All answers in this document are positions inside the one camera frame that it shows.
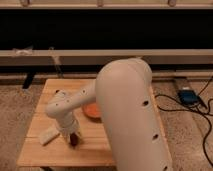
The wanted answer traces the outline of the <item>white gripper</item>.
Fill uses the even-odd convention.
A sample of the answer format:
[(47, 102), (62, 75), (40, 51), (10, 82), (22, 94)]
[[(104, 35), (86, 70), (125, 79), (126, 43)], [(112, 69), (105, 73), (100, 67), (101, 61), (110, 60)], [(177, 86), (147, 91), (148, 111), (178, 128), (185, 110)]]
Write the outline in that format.
[(79, 131), (79, 123), (74, 115), (66, 115), (56, 119), (56, 128), (62, 134), (62, 137), (67, 143), (70, 143), (69, 135), (75, 133), (81, 138), (81, 132)]

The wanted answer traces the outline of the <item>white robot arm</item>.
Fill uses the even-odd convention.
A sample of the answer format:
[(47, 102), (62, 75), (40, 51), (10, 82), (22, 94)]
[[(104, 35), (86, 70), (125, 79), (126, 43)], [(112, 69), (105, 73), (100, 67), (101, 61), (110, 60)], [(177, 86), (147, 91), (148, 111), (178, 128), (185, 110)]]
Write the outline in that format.
[(151, 97), (151, 82), (152, 71), (145, 61), (113, 61), (76, 93), (58, 91), (46, 106), (46, 114), (68, 131), (72, 111), (96, 102), (118, 171), (173, 171)]

